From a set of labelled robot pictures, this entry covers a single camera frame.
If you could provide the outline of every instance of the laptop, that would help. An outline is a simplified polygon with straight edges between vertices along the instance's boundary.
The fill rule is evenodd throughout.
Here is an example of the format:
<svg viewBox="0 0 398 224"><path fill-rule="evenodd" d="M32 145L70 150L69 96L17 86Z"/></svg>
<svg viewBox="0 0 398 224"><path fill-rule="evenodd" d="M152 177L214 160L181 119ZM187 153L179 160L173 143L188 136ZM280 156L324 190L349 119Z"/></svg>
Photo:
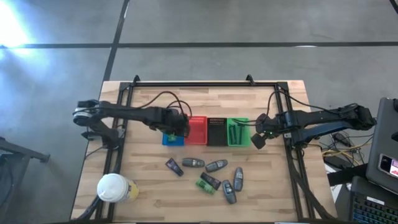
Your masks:
<svg viewBox="0 0 398 224"><path fill-rule="evenodd" d="M366 169L367 180L353 178L349 201L350 221L398 224L397 134L398 101L382 98Z"/></svg>

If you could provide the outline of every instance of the black metal frame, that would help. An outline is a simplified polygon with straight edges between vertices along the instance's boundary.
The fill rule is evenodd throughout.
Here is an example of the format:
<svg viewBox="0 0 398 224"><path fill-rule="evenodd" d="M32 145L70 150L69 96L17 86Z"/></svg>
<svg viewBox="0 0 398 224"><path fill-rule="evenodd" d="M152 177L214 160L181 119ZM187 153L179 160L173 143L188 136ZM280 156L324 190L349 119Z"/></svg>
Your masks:
<svg viewBox="0 0 398 224"><path fill-rule="evenodd" d="M18 146L11 142L7 142L6 139L2 137L0 137L0 150L16 154L23 154L25 156L28 156L29 158L38 159L40 162L47 162L50 158L50 154L42 154L40 152Z"/></svg>
<svg viewBox="0 0 398 224"><path fill-rule="evenodd" d="M248 75L246 77L246 81L242 82L139 82L140 78L136 75L134 78L134 81L131 83L126 83L122 82L120 83L119 86L119 95L118 95L118 100L117 104L122 105L122 100L124 97L125 92L127 91L127 102L126 106L129 106L131 104L132 100L132 94L133 94L133 89L135 87L170 87L170 86L178 86L178 87L198 87L198 86L252 86L253 88L255 87L271 87L274 89L274 91L284 91L287 95L285 95L285 100L287 103L287 109L292 110L292 102L290 100L289 96L289 87L287 82L255 82L252 78L252 76ZM283 112L283 105L282 105L282 98L280 96L280 93L277 92L275 93L276 101L277 101L277 107L278 111L281 113ZM113 128L116 128L116 126L119 124L119 119L115 118L113 121ZM127 120L123 120L123 127L127 129ZM299 188L297 186L297 182L295 179L292 177L293 170L295 169L294 166L294 160L292 157L292 148L289 144L290 139L284 137L284 142L285 142L285 151L286 151L286 156L287 156L287 165L289 169L289 174L290 174L290 181L292 184L292 192L293 192L293 198L295 202L295 208L296 208L296 214L298 221L302 220L305 218L303 216L303 210L300 202L300 197L299 197ZM125 138L121 139L120 146L116 149L117 151L117 158L116 158L116 165L115 168L113 169L112 172L114 173L120 173L120 168L121 168L121 162L123 158L123 150L124 150L124 142ZM111 161L112 161L112 156L113 156L112 150L109 150L107 155L106 155L106 160L104 163L104 172L103 174L108 174L111 172ZM298 160L298 167L299 167L299 174L301 178L303 179L305 185L308 187L308 179L307 179L307 173L305 171L305 165L304 165L304 160L301 155L301 153L297 153L297 160ZM103 204L104 202L100 201L100 203L97 205L96 209L96 214L95 214L95 219L93 220L71 220L70 223L109 223L112 222L113 220L113 215L114 215L114 203L109 204L108 208L108 213L106 218L103 218ZM310 203L309 200L306 200L307 204L307 210L308 210L308 218L309 219L314 219L315 214L313 210L313 205Z"/></svg>

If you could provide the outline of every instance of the cable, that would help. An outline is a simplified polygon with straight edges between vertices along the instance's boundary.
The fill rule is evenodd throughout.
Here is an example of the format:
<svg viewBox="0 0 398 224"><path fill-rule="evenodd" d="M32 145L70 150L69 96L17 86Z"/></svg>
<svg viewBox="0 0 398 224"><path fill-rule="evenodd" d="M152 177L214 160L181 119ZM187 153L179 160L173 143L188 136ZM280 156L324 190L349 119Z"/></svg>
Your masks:
<svg viewBox="0 0 398 224"><path fill-rule="evenodd" d="M92 151L92 152L90 152L89 154L87 154L86 157L85 157L85 159L87 159L87 157L88 157L89 155L91 155L92 153L94 153L94 152L96 152L96 151L98 151L98 150L100 150L100 149L105 149L105 148L106 148L106 146L101 146L101 147L95 149L94 151Z"/></svg>
<svg viewBox="0 0 398 224"><path fill-rule="evenodd" d="M284 93L283 91L275 91L275 92L279 92L279 93L281 93L281 94L283 94L283 95L289 97L290 99L296 101L297 103L300 103L301 105L304 105L304 106L309 106L309 107L311 107L311 108L320 109L320 110L323 110L323 111L326 111L326 112L329 112L329 113L332 113L332 114L340 114L340 113L341 113L341 112L334 112L334 111L328 110L328 109L326 109L326 108L322 108L322 107L320 107L320 106L314 106L314 105L310 105L310 104L303 103L303 102L301 102L301 101L295 99L293 96L290 96L290 95L288 95L287 93ZM350 110L346 110L346 111L344 111L344 112L348 112L348 111L351 111L351 110L355 109L355 106L358 106L358 104L357 104L357 103L351 103L351 104L346 105L346 106L344 106L344 107L351 107L351 106L353 106L353 108L351 108Z"/></svg>
<svg viewBox="0 0 398 224"><path fill-rule="evenodd" d="M268 114L269 114L269 106L270 106L270 103L271 103L271 98L272 98L272 96L273 96L275 93L281 93L281 94L283 94L283 95L289 97L290 99L296 101L297 103L300 103L301 105L309 106L309 107L311 107L311 108L320 109L320 110L323 110L323 111L326 111L326 112L329 112L329 113L332 113L332 114L341 114L342 112L349 112L349 111L351 111L351 110L354 110L355 107L358 106L357 103L351 103L351 104L348 104L348 105L344 106L344 107L352 107L351 109L348 109L348 110L346 110L346 111L334 112L334 111L328 110L328 109L326 109L326 108L322 108L322 107L320 107L320 106L314 106L314 105L310 105L310 104L303 103L303 102L297 100L297 99L294 98L293 96L290 96L290 95L288 95L287 93L285 93L285 92L283 92L283 91L274 91L274 92L272 92L272 93L269 95L269 98L268 98L266 117L265 117L260 123L256 123L256 124L245 124L245 123L254 122L254 121L256 121L256 120L251 120L251 121L240 121L240 120L234 119L233 121L234 121L235 123L238 123L238 124L240 123L240 124L243 125L243 126L257 126L258 124L262 124L262 123L266 122L266 119L268 118Z"/></svg>
<svg viewBox="0 0 398 224"><path fill-rule="evenodd" d="M365 164L365 161L363 160L363 157L365 157L365 155L362 152L359 152L359 156L361 157L362 164Z"/></svg>
<svg viewBox="0 0 398 224"><path fill-rule="evenodd" d="M321 151L323 150L323 148L322 148L322 146L321 145L318 145L318 144L307 144L308 146L318 146L320 149L321 149Z"/></svg>
<svg viewBox="0 0 398 224"><path fill-rule="evenodd" d="M169 108L178 108L178 109L180 109L179 106L169 106L167 109L169 109Z"/></svg>
<svg viewBox="0 0 398 224"><path fill-rule="evenodd" d="M98 195L94 198L92 203L86 208L86 210L76 220L88 220L96 210L97 204L100 201Z"/></svg>
<svg viewBox="0 0 398 224"><path fill-rule="evenodd" d="M335 141L335 139L333 139L333 135L330 134L330 137L331 137L331 141L332 141L332 145L333 145L332 150L334 150L336 152L339 152L339 150L336 147L336 141ZM346 160L351 164L351 167L355 166L354 165L355 161L354 161L354 158L352 156L347 155L347 153L346 154L341 154L341 155L344 156L344 158L346 158Z"/></svg>
<svg viewBox="0 0 398 224"><path fill-rule="evenodd" d="M373 134L368 134L368 135L365 135L365 136L347 136L347 137L343 138L342 140L347 139L347 138L348 139L349 138L365 138L365 137L371 137L371 136L373 136ZM324 145L324 146L326 146L328 149L330 149L330 147L332 147L332 145L333 145L333 143L331 143L329 145L327 145L325 143L322 143L322 142L319 142L319 143Z"/></svg>
<svg viewBox="0 0 398 224"><path fill-rule="evenodd" d="M10 165L8 164L8 160L7 160L6 158L4 158L4 160L6 161L4 164L7 164L8 173L9 173L9 176L10 176L11 184L10 184L10 188L8 189L8 192L7 192L6 196L5 196L5 198L4 198L3 201L0 203L0 209L1 209L1 207L6 203L6 200L8 199L8 197L9 197L10 194L11 194L12 187L14 186L14 177L12 176L12 172L11 172Z"/></svg>
<svg viewBox="0 0 398 224"><path fill-rule="evenodd" d="M236 120L236 119L233 119L233 121L234 121L235 123L238 123L238 124L243 125L243 126L257 126L258 124L262 124L262 123L266 122L266 119L268 118L268 114L269 114L269 107L270 107L270 105L271 105L271 98L272 98L272 96L273 96L275 93L277 93L277 92L280 92L280 91L274 91L274 92L272 92L272 93L269 95L269 97L268 97L268 103L267 103L267 113L266 113L266 117L265 117L260 123L256 123L256 124L245 124L245 122L242 122L242 121Z"/></svg>
<svg viewBox="0 0 398 224"><path fill-rule="evenodd" d="M344 155L344 156L346 156L346 157L352 158L352 160L353 160L358 166L360 165L360 163L359 163L356 159L354 159L353 156L349 155L348 153L346 153L346 152L341 152L341 154Z"/></svg>
<svg viewBox="0 0 398 224"><path fill-rule="evenodd" d="M300 148L299 151L298 151L297 149L295 149L295 151L296 151L296 154L298 154L298 153L300 152L300 153L301 153L301 157L304 157L305 152L304 152L304 150L303 150L302 148Z"/></svg>
<svg viewBox="0 0 398 224"><path fill-rule="evenodd" d="M348 152L348 151L350 151L350 150L352 150L352 149L357 149L357 148L359 148L359 147L367 146L367 145L369 145L369 144L372 144L372 142L369 142L372 138L373 138L373 136L370 137L364 144L362 144L362 145L360 145L360 146L353 146L353 147L349 147L349 148L346 148L346 149L337 149L337 150L340 150L340 152L336 152L336 153L334 153L334 154L326 155L326 154L329 153L329 152L333 152L333 151L331 151L331 150L327 150L327 151L325 151L325 152L322 153L322 156L323 156L323 157L337 156L338 154L341 154L342 152Z"/></svg>
<svg viewBox="0 0 398 224"><path fill-rule="evenodd" d="M173 103L176 103L176 102L178 102L178 101L175 100L175 101L171 102L171 103L167 106L167 108L171 108L172 105L173 105ZM185 104L185 105L188 107L189 113L191 114L191 117L192 117L192 110L191 110L191 107L189 106L189 104L188 104L187 102L183 101L183 100L180 100L180 102L183 103L183 104Z"/></svg>
<svg viewBox="0 0 398 224"><path fill-rule="evenodd" d="M162 92L160 92L157 96L155 96L155 98L151 99L150 102L148 102L148 103L146 103L146 104L144 104L144 105L141 105L141 106L138 106L138 107L135 107L135 108L118 108L118 110L135 110L135 109L144 108L144 107L150 105L151 103L153 103L156 99L158 99L158 97L160 97L160 96L161 96L162 94L164 94L164 93L169 93L169 94L173 95L173 96L175 97L175 99L177 100L178 105L180 106L181 113L184 113L184 111L183 111L183 109L182 109L182 105L181 105L181 103L180 103L180 99L178 98L178 96L177 96L176 94L174 94L174 93L171 92L171 91L162 91ZM73 112L72 114L75 115L75 114L77 114L77 113L79 113L79 112L84 112L84 111L90 111L90 110L106 110L106 109L109 109L109 108L102 108L102 107L95 107L95 106L94 106L94 107L91 107L91 108L85 108L85 109L82 109L82 110L75 111L75 112Z"/></svg>

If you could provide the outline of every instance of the blue object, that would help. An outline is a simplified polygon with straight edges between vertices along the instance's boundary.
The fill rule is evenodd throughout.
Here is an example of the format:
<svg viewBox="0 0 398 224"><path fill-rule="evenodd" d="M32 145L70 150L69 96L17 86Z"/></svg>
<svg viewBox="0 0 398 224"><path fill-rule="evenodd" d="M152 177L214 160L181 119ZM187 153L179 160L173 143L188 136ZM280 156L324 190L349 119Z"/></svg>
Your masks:
<svg viewBox="0 0 398 224"><path fill-rule="evenodd" d="M163 133L162 144L164 146L184 146L184 137L180 136L169 137L168 134Z"/></svg>

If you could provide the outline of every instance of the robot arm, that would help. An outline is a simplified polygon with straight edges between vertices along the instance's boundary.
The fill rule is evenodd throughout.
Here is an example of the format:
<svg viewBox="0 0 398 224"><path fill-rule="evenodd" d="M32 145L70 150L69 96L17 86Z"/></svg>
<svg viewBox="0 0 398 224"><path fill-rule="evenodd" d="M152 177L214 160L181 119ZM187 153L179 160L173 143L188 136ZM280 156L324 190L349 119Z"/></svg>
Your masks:
<svg viewBox="0 0 398 224"><path fill-rule="evenodd" d="M320 124L313 128L309 125ZM266 139L288 134L291 145L306 147L314 138L341 131L344 129L369 130L376 124L368 108L359 105L348 105L327 111L304 112L286 111L270 119L261 114L256 120L256 134L251 138L253 144L261 149L266 145Z"/></svg>
<svg viewBox="0 0 398 224"><path fill-rule="evenodd" d="M176 136L188 136L190 131L188 116L179 113L176 109L158 106L133 108L97 100L79 101L73 113L73 122L79 126L89 127L102 137L103 144L115 148L119 142L119 131L107 127L101 121L108 117L141 121L152 130L158 129L165 134Z"/></svg>

